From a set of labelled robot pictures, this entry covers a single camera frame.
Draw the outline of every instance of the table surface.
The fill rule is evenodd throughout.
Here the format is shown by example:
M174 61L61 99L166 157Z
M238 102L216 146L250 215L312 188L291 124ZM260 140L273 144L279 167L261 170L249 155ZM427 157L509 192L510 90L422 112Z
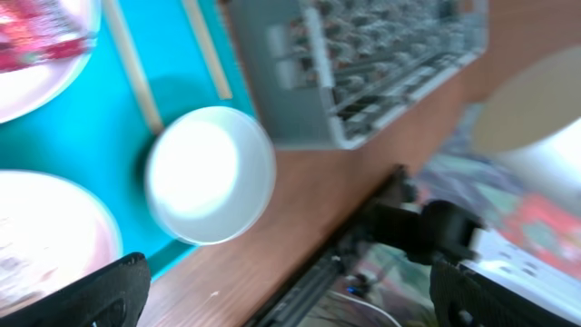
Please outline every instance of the table surface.
M393 164L417 172L463 104L546 55L581 42L577 0L490 0L484 57L357 151L278 152L269 208L241 237L204 247L152 285L140 326L239 326L258 310Z

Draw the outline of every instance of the plate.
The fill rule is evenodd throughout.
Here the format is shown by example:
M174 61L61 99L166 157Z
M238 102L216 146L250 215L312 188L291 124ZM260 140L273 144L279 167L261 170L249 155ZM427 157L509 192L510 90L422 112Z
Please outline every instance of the plate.
M100 0L59 0L63 9L88 32L101 23ZM89 61L90 53L0 74L0 123L13 120L51 101L74 81Z
M46 173L0 171L0 316L121 253L117 224L88 191Z

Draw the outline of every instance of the patterned rug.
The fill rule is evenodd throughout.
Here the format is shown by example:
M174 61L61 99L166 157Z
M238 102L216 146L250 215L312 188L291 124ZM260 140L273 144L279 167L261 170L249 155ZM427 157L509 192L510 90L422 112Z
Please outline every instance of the patterned rug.
M470 151L471 130L480 110L479 105L467 108L456 131L417 176L418 204L434 199L456 203L479 214L512 243L581 279L581 219L526 189L509 170ZM389 312L402 326L438 326L428 294L428 267L408 262L397 249L377 245L355 271L381 279L367 301ZM335 290L344 292L345 283L338 281ZM302 324L311 326L393 324L370 309L330 295Z

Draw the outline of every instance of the white bowl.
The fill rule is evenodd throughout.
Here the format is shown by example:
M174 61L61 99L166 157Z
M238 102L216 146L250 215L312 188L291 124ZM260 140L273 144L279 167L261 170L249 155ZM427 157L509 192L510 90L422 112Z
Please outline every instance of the white bowl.
M220 106L190 112L168 127L145 173L158 224L204 245L248 230L269 203L275 180L274 149L260 124Z

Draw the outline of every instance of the wire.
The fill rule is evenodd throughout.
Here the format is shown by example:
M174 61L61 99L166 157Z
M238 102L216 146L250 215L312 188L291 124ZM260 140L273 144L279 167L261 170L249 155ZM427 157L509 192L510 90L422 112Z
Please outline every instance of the wire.
M401 325L399 324L399 322L398 322L398 321L396 321L396 320L395 320L395 318L393 318L393 317L391 316L391 314L389 314L389 313L387 313L387 312L383 311L382 309L380 309L379 307L377 307L377 306L375 306L375 305L373 305L373 304L371 304L371 303L368 303L368 302L365 302L365 301L362 301L362 300L358 300L358 299L352 298L352 297L350 297L350 296L347 296L347 295L345 295L345 294L341 294L341 293L339 293L339 292L330 291L330 294L333 294L333 295L335 295L335 296L338 296L338 297L340 297L341 299L349 300L349 301L351 301L351 302L355 302L355 303L357 303L357 304L361 304L361 305L363 305L363 306L365 306L365 307L368 307L368 308L370 308L370 309L373 309L374 311L376 311L376 312L379 312L379 313L381 313L381 314L382 314L384 317L388 318L388 319L389 319L389 321L390 321L391 323L393 323L393 324L394 324L396 327L401 327Z

